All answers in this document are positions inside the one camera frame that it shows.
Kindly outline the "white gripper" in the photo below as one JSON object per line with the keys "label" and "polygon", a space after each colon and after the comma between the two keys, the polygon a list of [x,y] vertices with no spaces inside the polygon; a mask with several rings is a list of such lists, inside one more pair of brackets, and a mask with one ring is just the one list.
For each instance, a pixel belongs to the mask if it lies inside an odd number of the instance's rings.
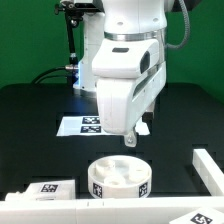
{"label": "white gripper", "polygon": [[159,59],[156,39],[133,42],[104,39],[93,59],[102,128],[112,134],[128,133],[124,136],[127,147],[137,145],[137,135],[132,129],[165,85],[166,62],[160,63]]}

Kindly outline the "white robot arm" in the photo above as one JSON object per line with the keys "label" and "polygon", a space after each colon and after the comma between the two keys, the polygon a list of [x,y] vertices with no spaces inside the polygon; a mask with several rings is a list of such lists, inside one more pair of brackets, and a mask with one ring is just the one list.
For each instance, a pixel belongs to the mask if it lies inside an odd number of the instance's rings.
{"label": "white robot arm", "polygon": [[166,14],[178,3],[190,30],[184,0],[74,0],[84,13],[87,49],[79,63],[80,93],[97,98],[102,129],[137,144],[136,124],[166,82]]}

